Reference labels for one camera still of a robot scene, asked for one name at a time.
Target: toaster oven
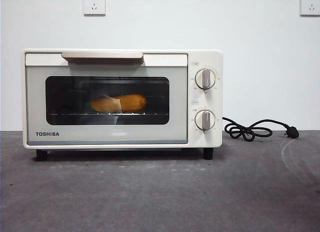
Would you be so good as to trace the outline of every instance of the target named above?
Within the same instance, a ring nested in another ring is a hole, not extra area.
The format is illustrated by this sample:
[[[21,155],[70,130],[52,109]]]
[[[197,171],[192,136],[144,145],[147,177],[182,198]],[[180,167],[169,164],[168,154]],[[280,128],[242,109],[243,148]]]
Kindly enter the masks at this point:
[[[25,50],[23,145],[48,150],[222,144],[216,50]]]

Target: oven control knob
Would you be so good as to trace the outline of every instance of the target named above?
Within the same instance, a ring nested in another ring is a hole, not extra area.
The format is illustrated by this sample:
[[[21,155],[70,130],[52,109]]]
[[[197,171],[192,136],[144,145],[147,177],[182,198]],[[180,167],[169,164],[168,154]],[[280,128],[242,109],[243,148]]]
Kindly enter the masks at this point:
[[[209,68],[204,68],[198,71],[195,75],[195,83],[201,89],[211,88],[216,81],[214,72]]]
[[[195,124],[201,130],[209,130],[215,124],[215,116],[208,110],[202,110],[195,116]]]

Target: power cord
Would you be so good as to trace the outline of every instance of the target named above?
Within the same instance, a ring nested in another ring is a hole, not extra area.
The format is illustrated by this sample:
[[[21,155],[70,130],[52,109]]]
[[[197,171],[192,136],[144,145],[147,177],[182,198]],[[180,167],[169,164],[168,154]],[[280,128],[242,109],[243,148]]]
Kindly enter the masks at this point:
[[[262,138],[270,137],[272,135],[272,131],[269,128],[255,127],[256,125],[264,122],[270,122],[270,123],[276,123],[276,124],[282,125],[283,127],[286,128],[286,133],[285,133],[286,136],[290,138],[299,138],[299,132],[295,127],[290,127],[285,123],[281,123],[271,119],[260,120],[250,125],[249,127],[244,127],[229,118],[223,117],[222,119],[230,122],[224,127],[224,130],[227,134],[230,135],[231,138],[234,138],[234,139],[242,136],[245,141],[252,142],[255,139],[255,137],[262,137]],[[266,131],[267,134],[256,133],[254,132],[254,130]]]

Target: wall outlet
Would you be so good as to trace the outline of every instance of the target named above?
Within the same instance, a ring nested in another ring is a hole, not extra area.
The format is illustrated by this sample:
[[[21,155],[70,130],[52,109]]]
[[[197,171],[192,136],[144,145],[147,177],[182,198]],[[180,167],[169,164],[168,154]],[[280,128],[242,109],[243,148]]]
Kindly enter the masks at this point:
[[[320,16],[320,0],[300,0],[301,16]]]
[[[84,15],[105,15],[106,0],[82,0]]]

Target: bread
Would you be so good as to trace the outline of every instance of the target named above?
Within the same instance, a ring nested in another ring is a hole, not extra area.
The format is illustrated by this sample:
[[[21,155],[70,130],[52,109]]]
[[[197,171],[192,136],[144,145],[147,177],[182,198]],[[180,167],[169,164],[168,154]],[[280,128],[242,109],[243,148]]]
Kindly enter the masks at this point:
[[[98,112],[137,112],[146,106],[147,100],[141,94],[128,94],[117,97],[101,97],[91,100],[91,107]]]

